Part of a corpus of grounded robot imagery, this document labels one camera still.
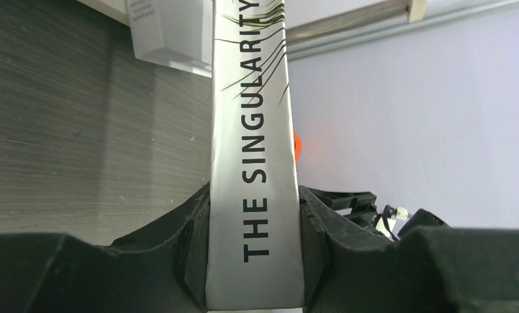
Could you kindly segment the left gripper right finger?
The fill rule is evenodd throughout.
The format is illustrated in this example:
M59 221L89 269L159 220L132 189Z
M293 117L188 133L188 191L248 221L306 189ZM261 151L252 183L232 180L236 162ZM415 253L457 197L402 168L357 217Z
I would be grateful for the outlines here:
M299 187L305 312L519 312L519 230L372 233Z

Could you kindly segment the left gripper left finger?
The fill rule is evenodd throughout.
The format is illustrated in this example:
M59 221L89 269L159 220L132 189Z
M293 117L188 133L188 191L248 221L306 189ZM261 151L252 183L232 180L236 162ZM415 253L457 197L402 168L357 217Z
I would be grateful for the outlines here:
M108 246L0 234L0 312L205 312L209 186Z

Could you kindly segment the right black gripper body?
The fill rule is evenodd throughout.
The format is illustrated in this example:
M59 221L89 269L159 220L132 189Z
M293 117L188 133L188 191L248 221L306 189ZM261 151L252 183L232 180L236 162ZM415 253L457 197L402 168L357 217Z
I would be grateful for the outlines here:
M369 232L383 236L374 229L373 225L374 217L384 209L378 210L376 206L377 196L375 194L371 192L327 192L313 188L310 191L328 208L339 215ZM408 221L396 222L393 233L398 236L399 240L401 237L411 233L416 227L450 228L446 222L430 211L418 209L410 214L411 218Z

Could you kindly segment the palm leaf cover book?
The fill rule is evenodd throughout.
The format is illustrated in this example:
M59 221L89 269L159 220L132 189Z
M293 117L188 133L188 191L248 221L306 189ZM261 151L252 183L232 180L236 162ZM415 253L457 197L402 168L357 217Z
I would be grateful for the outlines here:
M205 302L212 311L304 304L283 1L215 1Z

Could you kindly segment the afternoon tea book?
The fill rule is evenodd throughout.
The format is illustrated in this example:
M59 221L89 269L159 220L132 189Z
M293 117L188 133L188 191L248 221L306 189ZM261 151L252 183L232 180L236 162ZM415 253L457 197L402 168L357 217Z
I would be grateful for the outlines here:
M141 61L210 78L213 2L126 2L134 55Z

